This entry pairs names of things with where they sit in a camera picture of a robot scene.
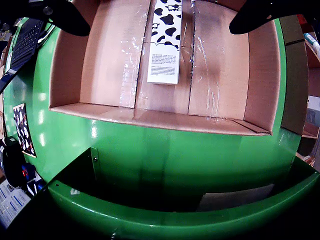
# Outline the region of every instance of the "keyboard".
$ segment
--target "keyboard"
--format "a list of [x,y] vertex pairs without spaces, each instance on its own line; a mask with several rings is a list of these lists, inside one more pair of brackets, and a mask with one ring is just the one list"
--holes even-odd
[[12,49],[12,68],[23,64],[26,58],[29,60],[29,57],[35,53],[43,25],[43,21],[35,19],[29,19],[23,24]]

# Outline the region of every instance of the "green metal surface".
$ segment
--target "green metal surface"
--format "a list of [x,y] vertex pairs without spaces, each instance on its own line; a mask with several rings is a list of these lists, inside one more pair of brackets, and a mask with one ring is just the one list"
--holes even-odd
[[9,136],[17,137],[13,107],[26,104],[37,158],[25,155],[45,181],[89,147],[98,150],[100,180],[138,189],[143,183],[165,192],[226,192],[260,187],[285,177],[300,136],[280,128],[286,91],[286,54],[275,21],[281,83],[272,136],[182,132],[109,123],[49,111],[50,74],[59,29],[4,91]]
[[292,206],[316,184],[314,173],[288,190],[262,201],[209,212],[157,212],[130,208],[89,196],[71,195],[54,180],[49,192],[74,221],[107,236],[141,240],[220,239],[259,227]]

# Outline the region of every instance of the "cow print pattern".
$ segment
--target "cow print pattern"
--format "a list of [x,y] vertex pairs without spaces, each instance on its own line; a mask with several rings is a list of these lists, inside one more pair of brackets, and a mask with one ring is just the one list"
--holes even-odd
[[37,155],[30,136],[25,104],[13,108],[13,119],[22,152],[32,157],[36,157]]
[[157,0],[153,16],[151,42],[156,45],[172,45],[179,51],[181,17],[181,0]]

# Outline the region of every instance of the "cow print box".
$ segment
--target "cow print box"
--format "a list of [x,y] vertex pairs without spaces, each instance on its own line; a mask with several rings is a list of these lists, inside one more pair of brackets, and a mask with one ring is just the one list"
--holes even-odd
[[156,0],[152,22],[148,83],[177,84],[182,0]]
[[24,103],[13,108],[13,118],[22,152],[31,157],[37,157],[30,136],[26,105]]

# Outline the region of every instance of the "screw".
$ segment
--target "screw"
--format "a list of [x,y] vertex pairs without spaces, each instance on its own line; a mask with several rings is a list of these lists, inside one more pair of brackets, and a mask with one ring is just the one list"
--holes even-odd
[[51,15],[52,13],[54,12],[54,10],[49,7],[49,6],[46,6],[44,9],[43,9],[43,13],[47,16]]

